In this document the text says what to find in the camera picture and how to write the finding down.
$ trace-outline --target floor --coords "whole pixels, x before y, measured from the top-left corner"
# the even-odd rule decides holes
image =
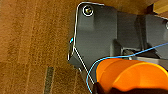
[[[0,94],[89,94],[67,62],[69,31],[83,1],[145,14],[158,0],[0,0]]]

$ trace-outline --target cable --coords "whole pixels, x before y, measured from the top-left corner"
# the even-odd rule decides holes
[[[90,89],[90,87],[89,87],[89,84],[88,84],[88,75],[90,75],[90,72],[92,71],[92,69],[93,69],[93,67],[94,67],[94,65],[95,65],[96,63],[98,63],[98,62],[100,62],[100,61],[102,61],[102,60],[105,60],[105,59],[110,59],[110,58],[124,58],[124,57],[136,56],[136,55],[138,55],[138,54],[141,54],[141,53],[150,51],[150,50],[152,50],[152,49],[155,49],[155,48],[158,48],[158,47],[161,47],[161,46],[165,46],[165,45],[167,45],[167,44],[168,44],[168,42],[167,42],[167,43],[164,43],[164,44],[160,44],[160,45],[158,45],[158,46],[154,46],[154,47],[152,47],[152,48],[149,48],[149,49],[146,49],[146,50],[143,50],[143,51],[140,51],[140,52],[137,52],[137,53],[132,54],[132,55],[105,57],[105,58],[102,58],[102,59],[99,59],[99,60],[95,61],[95,62],[92,64],[92,66],[91,66],[91,68],[90,68],[90,70],[89,70],[89,72],[88,72],[88,74],[87,74],[87,77],[86,77],[86,84],[87,84],[87,87],[88,87],[90,93],[92,93],[92,91],[91,91],[91,89]]]

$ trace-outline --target orange cap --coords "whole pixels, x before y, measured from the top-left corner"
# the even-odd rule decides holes
[[[109,92],[112,87],[121,91],[134,88],[168,90],[167,71],[157,64],[139,60],[103,60],[97,67],[96,77],[105,92]]]

